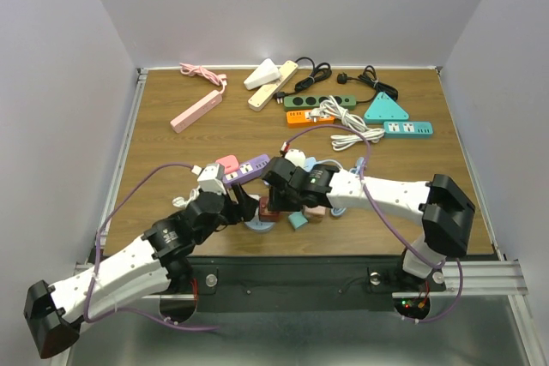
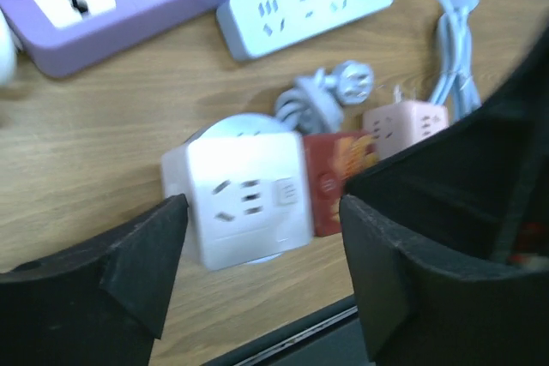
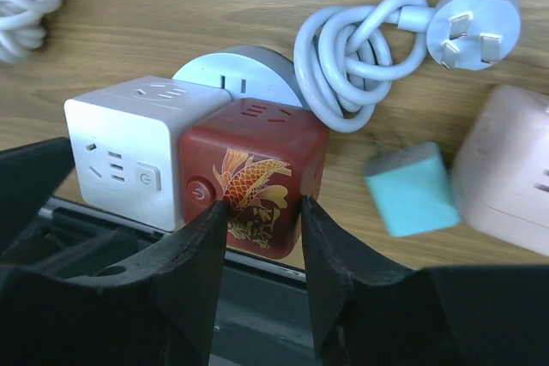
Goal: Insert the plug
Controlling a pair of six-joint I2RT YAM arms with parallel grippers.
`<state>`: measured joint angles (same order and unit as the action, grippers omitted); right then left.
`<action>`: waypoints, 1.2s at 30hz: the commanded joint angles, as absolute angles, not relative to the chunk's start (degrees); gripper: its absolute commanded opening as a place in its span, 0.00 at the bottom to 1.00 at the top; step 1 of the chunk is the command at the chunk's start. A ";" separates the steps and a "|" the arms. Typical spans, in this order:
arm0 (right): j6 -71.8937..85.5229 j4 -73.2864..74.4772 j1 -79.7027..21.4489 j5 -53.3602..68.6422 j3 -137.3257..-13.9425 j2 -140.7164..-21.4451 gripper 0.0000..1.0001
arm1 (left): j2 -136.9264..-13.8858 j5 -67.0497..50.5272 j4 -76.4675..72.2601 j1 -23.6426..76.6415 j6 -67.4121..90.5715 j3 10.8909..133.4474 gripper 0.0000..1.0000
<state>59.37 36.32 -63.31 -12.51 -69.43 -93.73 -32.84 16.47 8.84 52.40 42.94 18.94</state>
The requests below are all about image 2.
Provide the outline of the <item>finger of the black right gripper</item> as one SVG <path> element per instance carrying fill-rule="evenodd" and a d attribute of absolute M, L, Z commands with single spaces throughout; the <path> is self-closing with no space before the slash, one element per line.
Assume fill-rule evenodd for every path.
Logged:
<path fill-rule="evenodd" d="M 479 109 L 351 178 L 345 192 L 466 255 L 547 252 L 547 31 Z"/>

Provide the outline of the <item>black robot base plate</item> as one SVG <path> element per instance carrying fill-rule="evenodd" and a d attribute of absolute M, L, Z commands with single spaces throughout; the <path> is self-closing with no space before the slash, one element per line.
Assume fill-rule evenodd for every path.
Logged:
<path fill-rule="evenodd" d="M 368 365 L 354 296 L 205 363 L 207 366 Z"/>

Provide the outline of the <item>dark red cube socket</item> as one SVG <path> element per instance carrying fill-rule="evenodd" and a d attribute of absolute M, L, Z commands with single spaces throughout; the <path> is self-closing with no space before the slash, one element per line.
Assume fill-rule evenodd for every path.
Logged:
<path fill-rule="evenodd" d="M 348 178 L 378 162 L 373 137 L 364 131 L 323 133 L 303 138 L 314 233 L 341 231 L 339 203 Z"/>

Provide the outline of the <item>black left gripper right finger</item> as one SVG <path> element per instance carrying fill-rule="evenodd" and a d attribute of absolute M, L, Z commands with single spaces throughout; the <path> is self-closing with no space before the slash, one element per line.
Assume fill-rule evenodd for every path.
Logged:
<path fill-rule="evenodd" d="M 464 255 L 351 195 L 340 216 L 370 361 L 547 364 L 547 271 Z"/>

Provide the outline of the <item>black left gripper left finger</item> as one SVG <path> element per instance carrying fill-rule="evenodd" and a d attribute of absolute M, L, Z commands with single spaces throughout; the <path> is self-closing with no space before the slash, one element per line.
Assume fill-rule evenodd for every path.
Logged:
<path fill-rule="evenodd" d="M 175 195 L 132 220 L 1 275 L 3 365 L 147 365 L 188 224 Z"/>

